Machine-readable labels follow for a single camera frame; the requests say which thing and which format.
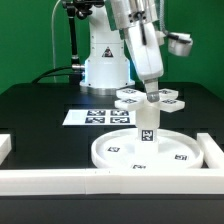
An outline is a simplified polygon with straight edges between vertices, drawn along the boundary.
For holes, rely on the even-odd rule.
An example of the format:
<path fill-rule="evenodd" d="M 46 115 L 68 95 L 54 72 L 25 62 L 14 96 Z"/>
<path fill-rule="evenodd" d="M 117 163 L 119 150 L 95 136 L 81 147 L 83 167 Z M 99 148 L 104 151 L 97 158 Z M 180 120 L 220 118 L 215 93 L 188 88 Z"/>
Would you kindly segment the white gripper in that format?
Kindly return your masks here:
<path fill-rule="evenodd" d="M 125 42 L 136 73 L 144 82 L 147 100 L 155 103 L 160 100 L 158 80 L 163 75 L 163 62 L 156 37 L 155 28 L 152 23 L 143 25 L 146 43 L 142 41 L 140 24 L 124 30 Z"/>

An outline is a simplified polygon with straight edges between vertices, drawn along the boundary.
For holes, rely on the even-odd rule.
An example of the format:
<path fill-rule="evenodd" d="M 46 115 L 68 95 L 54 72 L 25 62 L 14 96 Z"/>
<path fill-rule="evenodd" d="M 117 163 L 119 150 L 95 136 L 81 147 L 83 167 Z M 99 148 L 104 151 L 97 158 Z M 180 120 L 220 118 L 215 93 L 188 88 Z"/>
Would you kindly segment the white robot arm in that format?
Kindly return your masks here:
<path fill-rule="evenodd" d="M 85 61 L 85 90 L 115 91 L 134 82 L 134 68 L 149 102 L 159 100 L 163 75 L 155 0 L 88 0 L 81 14 L 89 18 L 90 55 Z"/>

